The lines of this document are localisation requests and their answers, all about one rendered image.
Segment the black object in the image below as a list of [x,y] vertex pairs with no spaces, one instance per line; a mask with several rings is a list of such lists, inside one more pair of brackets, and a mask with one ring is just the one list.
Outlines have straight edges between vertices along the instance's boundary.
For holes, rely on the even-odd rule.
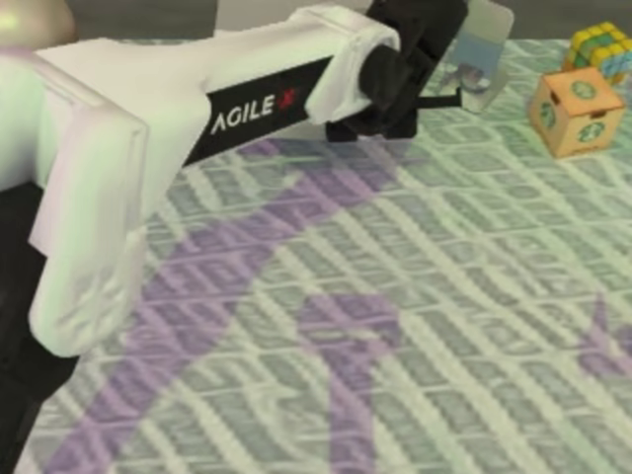
[[14,473],[42,403],[78,361],[51,354],[29,326],[46,260],[29,244],[41,196],[33,184],[0,193],[0,474]]
[[[397,31],[400,50],[381,45],[371,52],[362,66],[359,88],[373,104],[340,123],[327,124],[328,137],[381,133],[411,138],[416,134],[411,134],[412,124],[417,128],[413,111],[460,107],[460,90],[443,98],[420,96],[467,13],[464,0],[373,0],[366,16]],[[344,127],[353,133],[330,133]]]

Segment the patterned tablecloth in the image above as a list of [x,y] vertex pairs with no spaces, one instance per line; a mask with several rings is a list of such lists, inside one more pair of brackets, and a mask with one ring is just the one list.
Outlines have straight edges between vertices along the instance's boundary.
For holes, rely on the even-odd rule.
[[551,159],[525,104],[563,47],[511,42],[497,102],[413,143],[271,139],[179,176],[134,320],[18,473],[632,472],[632,115]]

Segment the green and white tablecloth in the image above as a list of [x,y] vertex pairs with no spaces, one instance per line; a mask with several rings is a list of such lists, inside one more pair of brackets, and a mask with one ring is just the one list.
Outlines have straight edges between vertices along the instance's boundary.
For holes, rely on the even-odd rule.
[[[627,357],[586,337],[632,324],[632,114],[549,157],[525,105],[564,45],[510,42],[497,102],[424,112],[412,144],[271,139],[179,176],[134,328],[44,406],[18,474],[632,472]],[[391,336],[370,380],[367,342],[308,351],[345,318]]]

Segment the green circular logo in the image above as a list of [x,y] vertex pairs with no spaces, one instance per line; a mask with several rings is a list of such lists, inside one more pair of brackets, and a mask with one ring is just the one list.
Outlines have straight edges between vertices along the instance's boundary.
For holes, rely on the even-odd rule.
[[555,125],[555,109],[549,102],[545,102],[540,106],[540,121],[546,128],[553,128]]
[[577,139],[582,143],[589,143],[598,139],[604,130],[605,125],[602,122],[590,123],[580,130]]
[[571,90],[576,97],[589,101],[596,96],[596,88],[593,84],[586,81],[575,81],[571,84]]

